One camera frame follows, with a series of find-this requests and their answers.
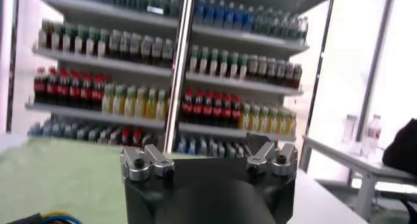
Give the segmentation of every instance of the cable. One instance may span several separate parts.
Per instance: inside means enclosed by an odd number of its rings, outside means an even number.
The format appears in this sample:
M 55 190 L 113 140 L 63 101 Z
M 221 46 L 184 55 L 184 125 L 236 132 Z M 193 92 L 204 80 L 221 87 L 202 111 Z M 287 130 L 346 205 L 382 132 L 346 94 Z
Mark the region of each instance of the cable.
M 54 221 L 71 221 L 74 224 L 83 224 L 80 220 L 76 218 L 64 215 L 47 217 L 42 220 L 42 224 L 53 223 Z

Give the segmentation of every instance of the display shelf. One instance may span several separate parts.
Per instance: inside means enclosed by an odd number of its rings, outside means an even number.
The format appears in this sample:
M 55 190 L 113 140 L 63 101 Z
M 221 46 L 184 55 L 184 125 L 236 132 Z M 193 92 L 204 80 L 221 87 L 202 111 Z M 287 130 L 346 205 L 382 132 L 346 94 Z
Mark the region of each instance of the display shelf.
M 141 126 L 144 128 L 162 129 L 164 127 L 164 122 L 160 120 L 125 117 L 121 115 L 112 115 L 112 114 L 102 113 L 100 111 L 77 109 L 73 107 L 61 107 L 58 105 L 51 105 L 51 104 L 34 104 L 31 102 L 26 103 L 25 107 L 28 110 L 47 111 L 56 115 L 62 115 L 66 117 L 76 117 L 76 118 L 87 119 L 87 120 L 95 120 L 95 121 L 100 121 L 100 122 L 134 125 L 134 126 Z
M 86 55 L 76 55 L 74 53 L 65 53 L 62 51 L 56 51 L 45 48 L 38 48 L 33 46 L 32 52 L 44 57 L 56 59 L 58 61 L 64 61 L 69 63 L 85 64 L 89 66 L 96 66 L 99 68 L 111 68 L 116 70 L 122 70 L 126 72 L 140 73 L 158 77 L 171 77 L 172 70 L 168 68 L 160 68 L 157 66 L 151 66 L 141 63 L 132 63 L 121 61 L 117 59 L 91 57 Z
M 205 126 L 205 125 L 190 124 L 190 123 L 183 123 L 183 122 L 179 124 L 178 129 L 180 132 L 213 135 L 217 137 L 228 137 L 228 138 L 237 138 L 237 139 L 245 139 L 246 134 L 249 132 L 246 130 L 238 130 L 238 129 L 233 129 L 233 128 L 220 128 L 220 127 L 215 127 L 215 126 Z M 256 132 L 250 132 L 250 133 L 266 135 L 272 141 L 288 141 L 288 142 L 295 141 L 295 137 L 276 135 L 273 133 L 256 133 Z

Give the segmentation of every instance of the water bottle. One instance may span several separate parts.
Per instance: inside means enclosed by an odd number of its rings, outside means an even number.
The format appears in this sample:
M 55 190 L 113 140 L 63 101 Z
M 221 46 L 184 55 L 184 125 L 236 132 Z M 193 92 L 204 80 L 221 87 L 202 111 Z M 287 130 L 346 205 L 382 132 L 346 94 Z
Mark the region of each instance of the water bottle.
M 250 6 L 243 17 L 242 29 L 247 32 L 252 32 L 253 29 L 253 7 Z
M 203 24 L 205 4 L 205 0 L 198 0 L 197 5 L 195 6 L 194 23 Z
M 225 15 L 224 0 L 220 0 L 219 6 L 217 6 L 215 13 L 214 13 L 214 26 L 215 27 L 223 27 L 224 15 Z
M 216 0 L 210 0 L 206 7 L 206 12 L 204 16 L 204 25 L 213 26 L 214 22 L 214 7 L 216 6 Z
M 223 27 L 225 29 L 233 28 L 233 19 L 235 18 L 235 4 L 230 2 L 229 8 L 226 11 Z
M 233 29 L 234 30 L 242 30 L 243 16 L 244 15 L 245 15 L 244 6 L 242 4 L 240 4 L 239 9 L 235 12 L 235 18 L 233 20 Z
M 367 125 L 362 141 L 361 156 L 369 158 L 375 154 L 378 147 L 378 140 L 381 134 L 381 116 L 374 115 Z

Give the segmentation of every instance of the soda bottle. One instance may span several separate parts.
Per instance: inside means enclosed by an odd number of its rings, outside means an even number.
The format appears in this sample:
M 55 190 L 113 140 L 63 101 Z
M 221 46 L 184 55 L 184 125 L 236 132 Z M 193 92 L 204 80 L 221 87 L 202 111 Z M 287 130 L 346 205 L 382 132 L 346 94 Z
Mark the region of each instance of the soda bottle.
M 206 7 L 205 16 L 203 20 L 204 25 L 213 26 L 214 23 L 214 7 L 216 6 L 216 0 L 210 0 Z
M 240 121 L 240 98 L 235 96 L 233 98 L 232 114 L 231 114 L 231 128 L 238 128 Z
M 203 51 L 201 52 L 201 59 L 200 59 L 200 67 L 199 73 L 206 74 L 207 73 L 207 59 L 209 57 L 209 48 L 203 47 Z
M 197 5 L 195 6 L 194 23 L 203 24 L 205 15 L 205 5 L 205 0 L 198 0 Z
M 253 7 L 250 6 L 248 11 L 243 16 L 242 30 L 246 32 L 252 32 L 253 29 Z
M 203 118 L 201 119 L 203 124 L 212 124 L 211 115 L 213 111 L 213 100 L 211 92 L 206 92 L 203 103 Z
M 216 93 L 212 111 L 212 120 L 215 126 L 222 125 L 223 95 Z
M 187 93 L 184 95 L 184 99 L 181 104 L 182 109 L 182 120 L 184 122 L 192 122 L 192 112 L 193 112 L 193 90 L 188 89 Z
M 242 30 L 244 15 L 245 15 L 244 5 L 240 4 L 239 9 L 236 11 L 235 18 L 233 20 L 234 30 Z
M 234 18 L 235 18 L 235 4 L 234 2 L 230 2 L 229 8 L 225 12 L 223 27 L 225 29 L 232 29 Z
M 58 75 L 54 67 L 49 69 L 48 82 L 46 83 L 46 102 L 55 104 L 58 95 Z
M 211 51 L 211 58 L 210 58 L 210 76 L 215 76 L 217 72 L 217 65 L 218 65 L 218 54 L 219 50 L 216 48 L 213 48 Z
M 217 6 L 216 10 L 214 11 L 214 26 L 215 27 L 223 27 L 224 15 L 225 15 L 224 0 L 220 0 L 219 6 Z
M 38 68 L 33 80 L 33 90 L 35 92 L 35 102 L 45 102 L 46 100 L 46 76 L 45 68 Z

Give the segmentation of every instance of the beverage bottle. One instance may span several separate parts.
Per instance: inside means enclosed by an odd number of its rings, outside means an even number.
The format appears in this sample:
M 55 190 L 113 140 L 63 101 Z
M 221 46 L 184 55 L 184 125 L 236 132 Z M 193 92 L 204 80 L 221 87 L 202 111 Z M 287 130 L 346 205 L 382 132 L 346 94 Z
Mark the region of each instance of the beverage bottle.
M 238 62 L 239 60 L 239 53 L 234 52 L 232 53 L 231 64 L 230 64 L 230 75 L 229 77 L 232 79 L 238 78 Z
M 379 136 L 381 135 L 381 116 L 374 115 L 367 125 L 362 141 L 361 155 L 365 158 L 375 154 L 378 147 Z
M 230 94 L 226 94 L 225 98 L 223 99 L 223 108 L 222 108 L 222 117 L 220 126 L 230 127 L 233 125 L 233 119 L 231 118 L 232 115 L 232 96 Z
M 192 116 L 193 116 L 194 123 L 200 123 L 201 115 L 203 114 L 203 98 L 204 98 L 203 92 L 198 91 L 197 96 L 194 98 L 194 103 L 193 103 Z
M 197 5 L 195 6 L 194 23 L 203 24 L 205 15 L 205 5 L 205 0 L 198 0 Z
M 263 6 L 259 6 L 254 12 L 255 17 L 253 23 L 253 31 L 255 33 L 262 33 L 262 21 L 263 21 Z
M 68 105 L 68 96 L 70 94 L 70 77 L 66 70 L 61 70 L 57 86 L 57 96 L 59 105 Z
M 148 102 L 146 103 L 146 117 L 148 119 L 156 118 L 156 89 L 150 88 Z
M 220 63 L 219 77 L 225 77 L 227 73 L 227 61 L 229 59 L 229 52 L 223 50 L 222 52 L 222 62 Z
M 211 57 L 210 57 L 210 76 L 215 76 L 217 73 L 217 65 L 218 65 L 218 54 L 219 50 L 216 48 L 213 48 L 211 51 Z
M 222 126 L 223 95 L 216 93 L 212 111 L 212 120 L 215 126 Z
M 232 105 L 232 114 L 231 114 L 231 128 L 239 128 L 239 122 L 240 122 L 240 98 L 238 96 L 235 96 L 233 98 L 233 105 Z
M 216 7 L 214 12 L 214 26 L 215 27 L 223 27 L 225 16 L 225 7 L 224 7 L 224 0 L 220 0 L 219 5 Z
M 244 5 L 240 4 L 239 9 L 235 12 L 235 18 L 233 20 L 234 30 L 242 30 L 244 15 L 245 15 Z
M 253 29 L 253 7 L 250 6 L 248 11 L 243 16 L 242 30 L 246 32 L 252 32 Z
M 198 46 L 193 45 L 191 50 L 190 66 L 188 68 L 188 71 L 192 74 L 197 72 L 198 58 Z
M 45 68 L 38 68 L 33 80 L 33 90 L 35 92 L 35 102 L 45 102 L 46 94 L 46 76 Z
M 211 92 L 206 92 L 206 95 L 204 97 L 204 103 L 203 103 L 203 118 L 201 119 L 201 122 L 203 124 L 210 125 L 212 124 L 211 115 L 213 111 L 213 99 Z
M 229 8 L 225 12 L 224 24 L 223 27 L 225 29 L 232 29 L 233 28 L 233 20 L 235 18 L 235 3 L 230 2 Z
M 206 7 L 203 24 L 213 26 L 214 23 L 214 7 L 216 6 L 216 0 L 210 0 Z
M 192 122 L 192 112 L 193 112 L 193 90 L 188 89 L 187 93 L 184 95 L 184 99 L 181 103 L 182 109 L 182 120 L 184 122 Z
M 209 48 L 203 47 L 203 50 L 201 52 L 201 59 L 200 59 L 200 67 L 199 67 L 199 73 L 200 74 L 206 74 L 207 73 L 207 62 L 209 57 Z
M 55 104 L 58 95 L 58 75 L 54 67 L 49 69 L 48 82 L 46 83 L 46 102 Z

